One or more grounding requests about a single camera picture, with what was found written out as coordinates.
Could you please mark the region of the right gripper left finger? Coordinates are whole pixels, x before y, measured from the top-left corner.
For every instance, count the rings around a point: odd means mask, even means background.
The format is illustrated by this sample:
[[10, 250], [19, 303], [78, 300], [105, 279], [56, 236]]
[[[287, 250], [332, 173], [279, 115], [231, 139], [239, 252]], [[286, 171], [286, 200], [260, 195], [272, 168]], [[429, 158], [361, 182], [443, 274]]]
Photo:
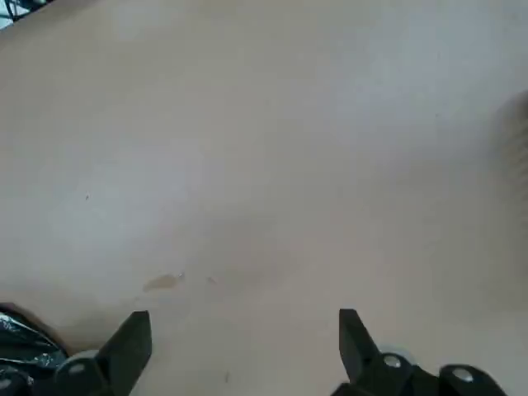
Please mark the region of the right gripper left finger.
[[134, 311], [99, 349], [70, 356], [54, 373], [58, 395], [130, 395], [152, 355], [149, 312]]

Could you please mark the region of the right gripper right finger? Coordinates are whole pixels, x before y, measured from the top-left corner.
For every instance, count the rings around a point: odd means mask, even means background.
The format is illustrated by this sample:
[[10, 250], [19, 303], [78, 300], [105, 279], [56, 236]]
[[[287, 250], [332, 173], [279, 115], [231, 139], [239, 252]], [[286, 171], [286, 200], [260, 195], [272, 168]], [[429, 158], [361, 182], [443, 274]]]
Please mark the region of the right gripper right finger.
[[395, 352], [382, 352], [354, 309], [339, 310], [339, 351], [348, 381], [335, 396], [506, 396], [487, 372], [445, 365], [434, 375]]

